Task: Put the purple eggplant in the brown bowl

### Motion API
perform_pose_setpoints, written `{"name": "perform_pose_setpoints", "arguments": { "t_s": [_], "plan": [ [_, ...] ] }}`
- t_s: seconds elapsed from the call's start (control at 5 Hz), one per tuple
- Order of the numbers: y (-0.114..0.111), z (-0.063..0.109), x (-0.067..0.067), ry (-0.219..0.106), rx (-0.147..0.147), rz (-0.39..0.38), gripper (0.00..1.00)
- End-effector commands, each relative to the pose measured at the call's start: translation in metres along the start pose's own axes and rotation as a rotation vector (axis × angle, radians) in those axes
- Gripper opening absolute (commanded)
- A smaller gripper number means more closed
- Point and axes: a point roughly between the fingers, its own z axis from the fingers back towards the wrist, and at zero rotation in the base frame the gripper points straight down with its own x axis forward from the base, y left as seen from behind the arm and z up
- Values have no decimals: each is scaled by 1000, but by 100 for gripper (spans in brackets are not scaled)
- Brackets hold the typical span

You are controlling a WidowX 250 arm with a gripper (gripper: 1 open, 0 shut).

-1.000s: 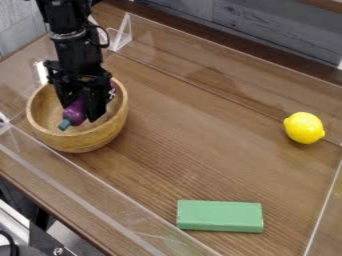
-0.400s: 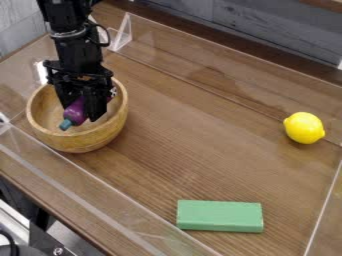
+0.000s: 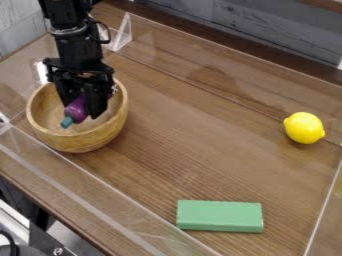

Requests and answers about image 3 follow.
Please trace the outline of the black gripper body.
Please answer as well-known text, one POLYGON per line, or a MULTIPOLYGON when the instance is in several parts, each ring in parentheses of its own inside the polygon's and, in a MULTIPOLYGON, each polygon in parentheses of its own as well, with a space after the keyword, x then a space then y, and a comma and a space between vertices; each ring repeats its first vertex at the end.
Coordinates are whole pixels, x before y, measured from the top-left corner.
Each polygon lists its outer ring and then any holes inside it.
POLYGON ((97 29, 53 30, 56 57, 45 57, 48 81, 59 89, 81 89, 85 85, 110 89, 114 69, 103 62, 101 40, 97 29))

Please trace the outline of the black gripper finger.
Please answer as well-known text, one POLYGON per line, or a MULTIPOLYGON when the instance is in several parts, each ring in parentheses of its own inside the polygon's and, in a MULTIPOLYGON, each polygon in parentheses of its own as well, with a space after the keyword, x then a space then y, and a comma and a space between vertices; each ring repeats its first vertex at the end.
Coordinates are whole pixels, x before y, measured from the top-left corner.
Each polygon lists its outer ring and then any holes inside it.
POLYGON ((96 119, 107 110, 111 88, 103 83, 85 83, 85 109, 92 119, 96 119))
POLYGON ((67 106, 81 94, 83 83, 80 80, 59 80, 55 83, 56 91, 64 106, 67 106))

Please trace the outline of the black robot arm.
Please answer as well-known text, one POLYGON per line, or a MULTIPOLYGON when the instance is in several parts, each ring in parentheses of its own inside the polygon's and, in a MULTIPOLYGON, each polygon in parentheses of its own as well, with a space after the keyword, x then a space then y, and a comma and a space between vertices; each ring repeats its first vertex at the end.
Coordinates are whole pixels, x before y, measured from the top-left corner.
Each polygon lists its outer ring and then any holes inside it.
POLYGON ((64 106, 85 96, 83 109, 92 119, 107 110, 112 95, 115 70, 103 62, 100 22, 89 16, 91 0, 37 0, 44 18, 51 23, 51 35, 57 58, 45 57, 47 79, 55 84, 64 106))

